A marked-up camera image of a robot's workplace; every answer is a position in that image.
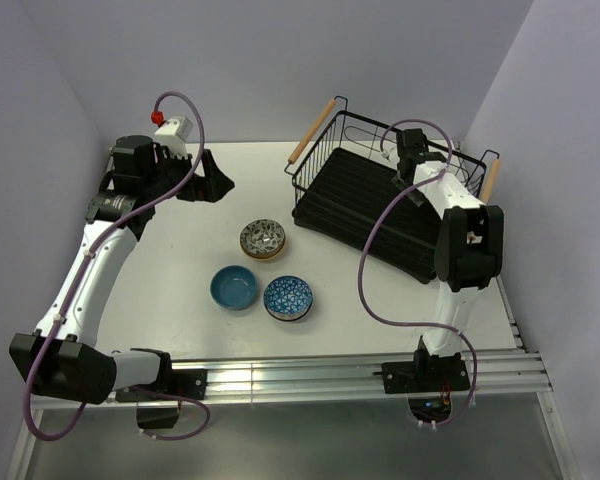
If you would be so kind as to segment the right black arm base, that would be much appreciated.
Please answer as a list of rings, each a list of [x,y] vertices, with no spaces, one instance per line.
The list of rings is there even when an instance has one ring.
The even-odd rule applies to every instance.
[[[410,361],[385,362],[376,372],[383,381],[384,393],[428,394],[408,401],[412,415],[425,423],[447,420],[452,413],[451,394],[470,389],[466,362],[460,353],[440,357],[419,346]]]

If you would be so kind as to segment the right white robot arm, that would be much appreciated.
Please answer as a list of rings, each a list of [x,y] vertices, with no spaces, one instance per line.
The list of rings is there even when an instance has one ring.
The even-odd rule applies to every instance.
[[[476,198],[449,171],[447,159],[429,150],[420,129],[398,132],[389,157],[397,161],[394,182],[403,188],[415,185],[410,199],[430,204],[441,220],[434,252],[440,282],[435,326],[422,336],[422,347],[430,355],[412,368],[415,383],[432,390],[448,374],[439,357],[461,351],[460,334],[468,326],[474,303],[502,269],[504,213]]]

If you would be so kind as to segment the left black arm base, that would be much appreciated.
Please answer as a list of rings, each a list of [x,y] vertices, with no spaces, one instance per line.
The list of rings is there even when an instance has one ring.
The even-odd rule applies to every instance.
[[[203,368],[174,370],[166,384],[126,387],[115,394],[117,403],[147,403],[172,401],[174,407],[136,407],[136,424],[145,436],[163,441],[191,438],[201,433],[211,420],[211,412],[203,403],[208,371]],[[203,412],[199,427],[187,434],[168,435],[178,421],[185,404],[195,405]]]

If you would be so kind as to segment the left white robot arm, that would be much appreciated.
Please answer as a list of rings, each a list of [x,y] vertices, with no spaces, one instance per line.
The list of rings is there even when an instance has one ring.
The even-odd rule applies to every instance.
[[[178,138],[121,137],[111,167],[87,208],[80,248],[51,307],[30,334],[17,334],[9,354],[26,383],[24,399],[43,396],[101,404],[124,388],[163,399],[175,386],[169,353],[97,350],[102,315],[118,275],[159,203],[176,198],[216,203],[235,184],[211,151],[187,152]]]

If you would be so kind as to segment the plain blue bowl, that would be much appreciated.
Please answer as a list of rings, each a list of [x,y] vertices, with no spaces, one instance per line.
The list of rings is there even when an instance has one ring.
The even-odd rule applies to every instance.
[[[244,310],[256,298],[258,282],[254,273],[240,265],[229,265],[218,270],[210,282],[214,302],[228,310]]]

